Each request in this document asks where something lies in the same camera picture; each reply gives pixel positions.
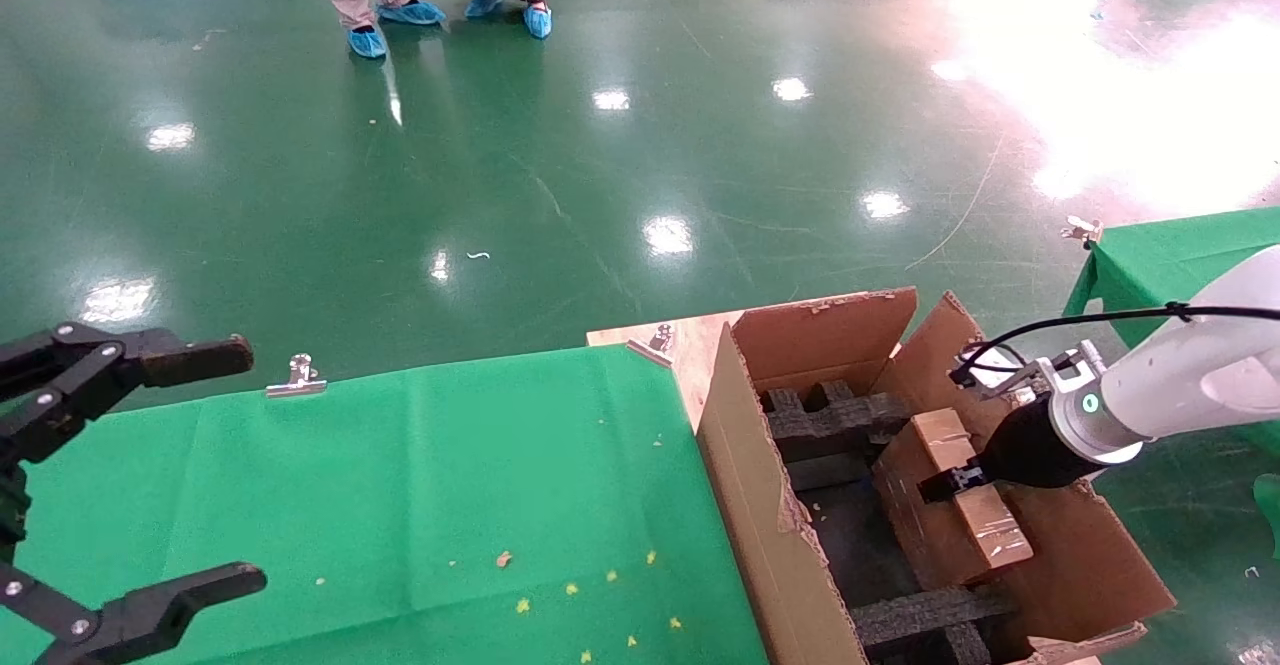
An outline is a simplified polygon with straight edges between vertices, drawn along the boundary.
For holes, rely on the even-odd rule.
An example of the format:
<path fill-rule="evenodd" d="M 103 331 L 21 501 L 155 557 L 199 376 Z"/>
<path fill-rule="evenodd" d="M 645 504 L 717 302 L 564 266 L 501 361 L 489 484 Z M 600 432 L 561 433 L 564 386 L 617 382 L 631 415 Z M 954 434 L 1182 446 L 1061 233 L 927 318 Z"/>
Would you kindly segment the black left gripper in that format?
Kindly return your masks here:
<path fill-rule="evenodd" d="M 115 334 L 58 324 L 4 343 L 3 402 L 18 404 L 1 422 L 1 560 L 13 561 L 27 538 L 27 477 L 15 464 L 49 459 L 137 387 L 177 387 L 252 368 L 252 347 L 239 334 L 191 343 L 164 327 Z M 52 637 L 36 664 L 129 664 L 175 648 L 197 614 L 265 590 L 268 575 L 229 563 L 133 590 L 99 609 L 9 563 L 1 565 L 1 586 L 3 606 Z"/>

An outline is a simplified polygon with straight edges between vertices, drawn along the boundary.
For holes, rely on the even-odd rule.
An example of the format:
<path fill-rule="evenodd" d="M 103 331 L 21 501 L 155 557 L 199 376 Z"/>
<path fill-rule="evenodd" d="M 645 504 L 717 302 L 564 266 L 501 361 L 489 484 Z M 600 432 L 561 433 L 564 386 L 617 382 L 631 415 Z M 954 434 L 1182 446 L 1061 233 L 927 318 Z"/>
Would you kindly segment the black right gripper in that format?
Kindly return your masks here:
<path fill-rule="evenodd" d="M 918 483 L 918 491 L 924 504 L 942 504 L 989 481 L 1062 489 L 1084 474 L 1084 457 L 1059 437 L 1051 396 L 1042 395 L 1001 419 L 986 441 L 986 471 L 979 463 L 951 465 Z"/>

